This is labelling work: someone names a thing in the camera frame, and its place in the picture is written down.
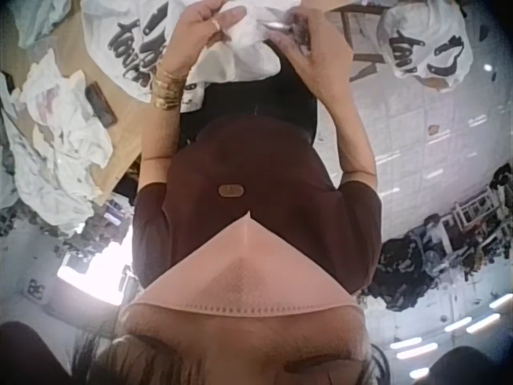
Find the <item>t-shirt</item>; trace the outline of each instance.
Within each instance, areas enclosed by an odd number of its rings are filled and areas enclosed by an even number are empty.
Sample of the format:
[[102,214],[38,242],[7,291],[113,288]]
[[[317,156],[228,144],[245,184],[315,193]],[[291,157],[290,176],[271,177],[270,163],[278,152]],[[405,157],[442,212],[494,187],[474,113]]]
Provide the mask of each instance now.
[[141,285],[248,212],[350,294],[369,285],[381,248],[377,193],[358,181],[335,188],[301,129],[254,115],[209,124],[173,156],[167,183],[139,192],[132,251]]

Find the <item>sleeve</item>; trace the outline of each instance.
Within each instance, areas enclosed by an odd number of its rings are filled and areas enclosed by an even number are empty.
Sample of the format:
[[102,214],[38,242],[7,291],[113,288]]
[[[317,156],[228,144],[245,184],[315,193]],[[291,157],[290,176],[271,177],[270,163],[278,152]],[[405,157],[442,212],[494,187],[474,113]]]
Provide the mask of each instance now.
[[132,269],[142,287],[148,287],[171,265],[168,220],[162,205],[165,183],[144,186],[135,199]]
[[344,260],[346,289],[355,293],[371,282],[382,247],[382,203],[367,184],[353,180],[341,184],[346,226],[350,239]]

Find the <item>table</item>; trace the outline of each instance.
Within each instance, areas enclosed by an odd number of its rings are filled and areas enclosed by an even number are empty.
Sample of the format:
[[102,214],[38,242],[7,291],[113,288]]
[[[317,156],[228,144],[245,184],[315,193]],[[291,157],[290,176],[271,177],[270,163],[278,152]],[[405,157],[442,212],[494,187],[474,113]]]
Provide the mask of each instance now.
[[[309,5],[323,10],[343,6],[352,0],[303,0]],[[27,51],[18,46],[18,30],[10,12],[0,15],[0,68],[11,74],[14,85],[21,87],[30,69]],[[140,118],[143,102],[130,97],[118,87],[95,64],[87,53],[83,39],[82,19],[79,0],[72,2],[70,14],[62,24],[51,34],[50,40],[55,41],[55,60],[63,76],[70,76],[77,70],[82,70],[87,83],[98,82],[103,94],[118,118],[118,123],[108,128],[114,151],[106,168],[97,165],[91,167],[94,182],[103,194],[96,198],[98,205],[103,205],[110,196],[123,174],[128,170],[141,152],[141,133],[145,129]],[[25,111],[15,122],[22,134],[32,143],[34,121]]]

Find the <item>crumpled white cloth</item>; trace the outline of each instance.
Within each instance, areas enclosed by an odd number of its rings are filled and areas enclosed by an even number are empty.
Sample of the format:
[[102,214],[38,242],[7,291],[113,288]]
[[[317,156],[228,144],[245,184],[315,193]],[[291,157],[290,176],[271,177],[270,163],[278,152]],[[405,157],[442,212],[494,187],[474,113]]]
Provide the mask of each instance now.
[[[101,194],[89,166],[104,168],[112,154],[111,138],[93,116],[85,86],[81,71],[62,77],[49,50],[30,68],[19,96],[36,123],[35,150],[10,120],[6,122],[20,197],[42,219],[69,234],[93,215],[89,200]],[[50,142],[41,129],[50,133]]]
[[[198,0],[82,0],[83,30],[89,55],[129,95],[149,103],[150,73],[165,51],[185,7]],[[300,0],[237,0],[222,10],[244,5],[248,14],[225,31],[226,43],[201,53],[192,68],[182,99],[182,112],[201,108],[210,83],[252,81],[277,74],[280,60],[263,43],[265,28],[258,20],[278,21],[277,12]]]
[[456,2],[401,2],[381,17],[378,45],[398,78],[445,79],[449,91],[463,81],[474,57]]
[[25,49],[63,20],[71,9],[71,0],[14,0],[9,8],[18,28],[18,45]]

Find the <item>bracelet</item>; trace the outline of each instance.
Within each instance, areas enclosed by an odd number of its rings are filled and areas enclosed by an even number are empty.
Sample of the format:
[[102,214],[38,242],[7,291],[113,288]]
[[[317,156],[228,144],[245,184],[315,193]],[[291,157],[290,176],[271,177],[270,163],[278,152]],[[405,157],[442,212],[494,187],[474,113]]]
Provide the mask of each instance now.
[[159,68],[151,80],[151,101],[157,108],[171,110],[181,105],[187,77],[177,78]]

